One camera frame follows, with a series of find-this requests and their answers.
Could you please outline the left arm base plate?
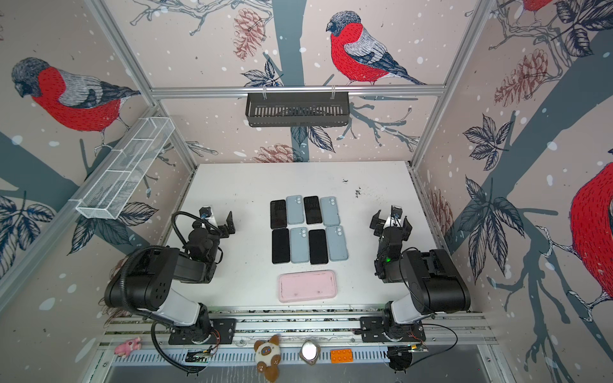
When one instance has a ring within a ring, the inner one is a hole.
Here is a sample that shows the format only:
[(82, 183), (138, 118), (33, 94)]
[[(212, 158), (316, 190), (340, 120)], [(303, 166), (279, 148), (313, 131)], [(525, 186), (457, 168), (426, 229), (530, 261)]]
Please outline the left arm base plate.
[(200, 346), (232, 344), (236, 319), (206, 319), (189, 327), (172, 327), (169, 345)]

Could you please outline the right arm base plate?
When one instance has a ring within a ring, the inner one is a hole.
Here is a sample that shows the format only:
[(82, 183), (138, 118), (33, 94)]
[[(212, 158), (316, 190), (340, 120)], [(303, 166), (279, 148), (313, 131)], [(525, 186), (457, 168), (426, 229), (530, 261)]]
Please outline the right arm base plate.
[(360, 336), (364, 343), (426, 341), (420, 323), (397, 324), (378, 316), (361, 317), (359, 328), (354, 330), (354, 334)]

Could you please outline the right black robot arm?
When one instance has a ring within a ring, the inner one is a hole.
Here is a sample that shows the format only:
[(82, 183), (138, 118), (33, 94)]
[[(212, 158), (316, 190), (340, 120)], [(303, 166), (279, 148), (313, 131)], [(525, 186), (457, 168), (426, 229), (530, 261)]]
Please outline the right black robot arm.
[(360, 318), (362, 341), (422, 343), (422, 320), (437, 313), (467, 311), (469, 289), (446, 250), (402, 248), (413, 227), (400, 207), (393, 206), (385, 220), (380, 215), (377, 212), (370, 221), (378, 237), (375, 276), (384, 283), (402, 284), (408, 294), (386, 303), (379, 316)]

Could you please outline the light blue phone case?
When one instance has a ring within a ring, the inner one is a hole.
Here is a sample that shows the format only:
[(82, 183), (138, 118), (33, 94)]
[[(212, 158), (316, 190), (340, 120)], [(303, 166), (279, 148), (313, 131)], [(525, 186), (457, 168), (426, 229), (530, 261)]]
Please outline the light blue phone case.
[(292, 228), (290, 230), (290, 247), (292, 263), (307, 263), (310, 261), (310, 249), (307, 228)]
[(326, 227), (327, 249), (330, 261), (339, 262), (349, 258), (346, 236), (342, 226)]
[(326, 227), (336, 227), (341, 224), (338, 210), (338, 201), (334, 196), (322, 197), (320, 199), (322, 223)]
[(299, 195), (286, 198), (287, 224), (299, 225), (305, 223), (303, 197)]

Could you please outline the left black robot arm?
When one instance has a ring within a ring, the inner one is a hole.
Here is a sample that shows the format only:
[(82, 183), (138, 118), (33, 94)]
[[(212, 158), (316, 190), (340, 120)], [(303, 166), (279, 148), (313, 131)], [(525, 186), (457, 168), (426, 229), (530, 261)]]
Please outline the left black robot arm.
[[(104, 302), (109, 308), (150, 320), (150, 336), (158, 354), (170, 365), (187, 375), (198, 375), (203, 367), (198, 363), (214, 355), (220, 346), (230, 345), (236, 332), (236, 319), (212, 319), (204, 303), (186, 298), (172, 283), (210, 283), (217, 266), (223, 260), (220, 241), (235, 234), (233, 216), (216, 226), (212, 209), (203, 207), (198, 215), (187, 213), (193, 222), (188, 236), (177, 227), (177, 217), (171, 216), (172, 229), (180, 247), (151, 245), (130, 254), (105, 289)], [(205, 351), (190, 354), (182, 364), (161, 348), (156, 329), (163, 325), (170, 332), (171, 345), (205, 345)]]

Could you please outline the blue phone black screen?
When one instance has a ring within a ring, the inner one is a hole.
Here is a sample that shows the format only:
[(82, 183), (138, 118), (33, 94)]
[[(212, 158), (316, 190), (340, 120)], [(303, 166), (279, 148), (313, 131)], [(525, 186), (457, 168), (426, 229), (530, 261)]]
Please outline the blue phone black screen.
[(291, 261), (290, 232), (287, 228), (272, 231), (271, 261), (273, 264)]

